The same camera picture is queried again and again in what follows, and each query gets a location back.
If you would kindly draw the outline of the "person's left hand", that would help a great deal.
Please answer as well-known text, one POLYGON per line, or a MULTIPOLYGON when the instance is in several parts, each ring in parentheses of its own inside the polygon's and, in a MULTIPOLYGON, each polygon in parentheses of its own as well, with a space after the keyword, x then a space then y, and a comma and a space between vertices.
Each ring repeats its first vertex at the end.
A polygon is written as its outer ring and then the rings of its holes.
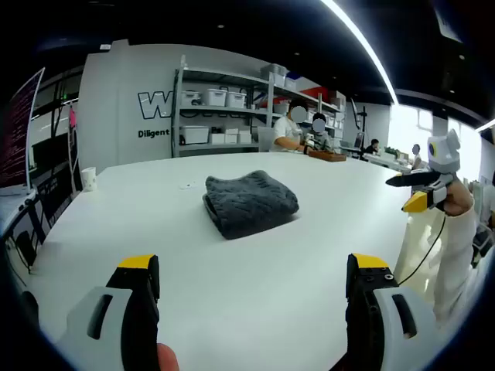
POLYGON ((161 371, 179 371, 176 354, 165 344, 157 344, 159 367, 161 371))

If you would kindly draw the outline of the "person's right hand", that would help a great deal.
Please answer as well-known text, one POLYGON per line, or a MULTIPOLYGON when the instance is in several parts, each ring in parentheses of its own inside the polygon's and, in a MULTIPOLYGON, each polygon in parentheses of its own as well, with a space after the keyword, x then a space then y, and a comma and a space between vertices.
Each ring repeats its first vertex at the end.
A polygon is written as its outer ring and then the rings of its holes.
POLYGON ((469 190, 459 181, 454 180, 447 187, 444 211, 447 216, 461 216, 473 206, 473 197, 469 190))

